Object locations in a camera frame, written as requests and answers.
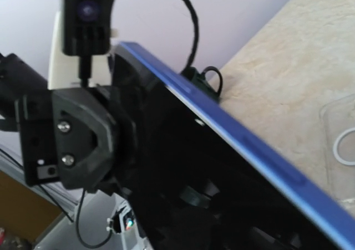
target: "marble countertop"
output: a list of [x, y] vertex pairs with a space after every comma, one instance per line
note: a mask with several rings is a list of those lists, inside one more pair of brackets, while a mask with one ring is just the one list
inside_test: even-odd
[[355, 0], [291, 0], [222, 69], [221, 106], [333, 197], [320, 111], [355, 93], [354, 30]]

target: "silver screw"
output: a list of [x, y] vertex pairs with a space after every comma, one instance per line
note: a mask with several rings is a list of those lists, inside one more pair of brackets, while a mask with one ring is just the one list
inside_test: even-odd
[[74, 164], [75, 158], [72, 155], [65, 155], [62, 157], [62, 161], [66, 166]]
[[195, 119], [195, 122], [197, 122], [201, 126], [205, 126], [205, 123], [201, 121], [200, 119]]
[[61, 121], [57, 127], [61, 132], [69, 132], [71, 129], [70, 124], [67, 121]]

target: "blue frame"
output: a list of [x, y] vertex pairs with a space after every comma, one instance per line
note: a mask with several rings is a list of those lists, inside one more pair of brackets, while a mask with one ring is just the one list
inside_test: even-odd
[[273, 184], [341, 249], [355, 249], [355, 220], [311, 180], [241, 125], [188, 80], [137, 43], [122, 42], [186, 106]]

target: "wooden cabinet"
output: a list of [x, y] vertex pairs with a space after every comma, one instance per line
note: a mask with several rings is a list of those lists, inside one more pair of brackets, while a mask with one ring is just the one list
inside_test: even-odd
[[59, 214], [55, 205], [0, 171], [0, 227], [33, 242]]

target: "black cable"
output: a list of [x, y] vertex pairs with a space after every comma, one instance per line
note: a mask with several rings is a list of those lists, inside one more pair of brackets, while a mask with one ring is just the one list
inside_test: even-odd
[[206, 76], [206, 73], [209, 71], [216, 72], [218, 74], [218, 77], [220, 78], [220, 86], [218, 87], [218, 90], [217, 90], [217, 95], [220, 96], [222, 93], [222, 88], [223, 88], [223, 76], [222, 76], [221, 72], [214, 66], [206, 67], [205, 70], [203, 70], [201, 74], [203, 76]]
[[[21, 170], [23, 170], [23, 166], [18, 163], [17, 160], [15, 160], [9, 153], [4, 151], [3, 149], [0, 149], [0, 152], [7, 157], [9, 160], [11, 160], [17, 167], [19, 167]], [[54, 197], [46, 190], [44, 189], [43, 186], [39, 185], [38, 186], [49, 198], [52, 200], [52, 202], [65, 214], [65, 216], [70, 220], [71, 223], [74, 222], [74, 220], [69, 216], [68, 212], [64, 210], [64, 208], [57, 202], [57, 200], [54, 199]]]
[[80, 202], [79, 202], [79, 207], [78, 207], [78, 212], [77, 212], [77, 217], [76, 217], [76, 220], [75, 220], [75, 231], [77, 233], [77, 237], [79, 239], [79, 242], [86, 248], [89, 248], [89, 249], [96, 249], [96, 248], [99, 248], [105, 244], [107, 244], [107, 242], [111, 239], [111, 236], [112, 236], [112, 230], [110, 231], [109, 235], [107, 236], [107, 238], [102, 241], [101, 243], [95, 245], [95, 246], [92, 246], [90, 244], [87, 244], [84, 242], [84, 240], [82, 239], [81, 235], [80, 235], [80, 232], [79, 232], [79, 217], [80, 217], [80, 213], [82, 211], [82, 207], [83, 207], [83, 202], [84, 202], [84, 197], [85, 197], [85, 189], [83, 189], [83, 194], [82, 194], [82, 197], [80, 199]]
[[89, 85], [89, 79], [91, 78], [92, 62], [93, 60], [91, 56], [79, 57], [79, 79], [80, 86], [82, 88], [87, 88]]
[[[114, 1], [115, 0], [112, 0], [111, 10], [113, 9]], [[189, 10], [189, 12], [191, 14], [192, 23], [194, 24], [194, 41], [192, 43], [192, 48], [191, 48], [191, 53], [189, 55], [189, 58], [187, 59], [186, 65], [185, 65], [185, 67], [182, 70], [182, 72], [183, 72], [184, 70], [186, 70], [189, 67], [191, 67], [192, 63], [195, 60], [197, 47], [199, 45], [200, 30], [199, 30], [199, 18], [198, 18], [197, 14], [196, 14], [194, 6], [192, 6], [192, 3], [190, 2], [190, 0], [182, 0], [182, 1], [187, 6], [187, 8], [188, 8], [188, 10]]]

